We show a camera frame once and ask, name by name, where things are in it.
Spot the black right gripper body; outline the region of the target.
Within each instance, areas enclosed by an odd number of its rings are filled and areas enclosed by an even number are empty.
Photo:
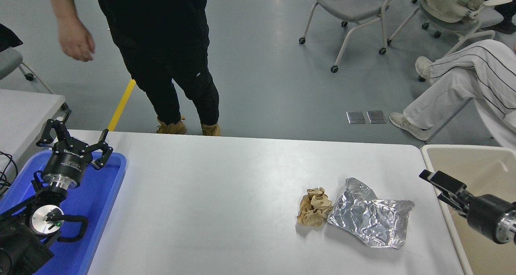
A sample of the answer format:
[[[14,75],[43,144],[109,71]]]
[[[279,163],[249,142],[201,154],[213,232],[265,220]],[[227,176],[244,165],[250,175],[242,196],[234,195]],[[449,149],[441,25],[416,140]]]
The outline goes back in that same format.
[[[468,225],[493,242],[515,242],[515,203],[492,194],[469,201]]]

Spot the standing person's right hand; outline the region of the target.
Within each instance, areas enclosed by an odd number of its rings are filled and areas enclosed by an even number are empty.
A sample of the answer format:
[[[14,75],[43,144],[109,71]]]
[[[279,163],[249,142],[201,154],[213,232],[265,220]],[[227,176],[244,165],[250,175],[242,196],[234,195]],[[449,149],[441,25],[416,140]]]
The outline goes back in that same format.
[[[74,60],[93,60],[95,43],[88,29],[78,17],[59,17],[58,41],[63,53]]]

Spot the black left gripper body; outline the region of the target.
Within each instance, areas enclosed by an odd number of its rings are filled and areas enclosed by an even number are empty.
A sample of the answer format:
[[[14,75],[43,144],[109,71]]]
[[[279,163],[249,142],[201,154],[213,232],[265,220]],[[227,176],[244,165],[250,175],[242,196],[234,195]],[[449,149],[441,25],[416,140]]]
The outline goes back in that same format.
[[[52,146],[52,154],[42,171],[42,180],[48,184],[55,178],[68,178],[69,185],[81,185],[88,164],[92,162],[92,152],[86,150],[88,144],[72,141],[72,147],[65,140]]]

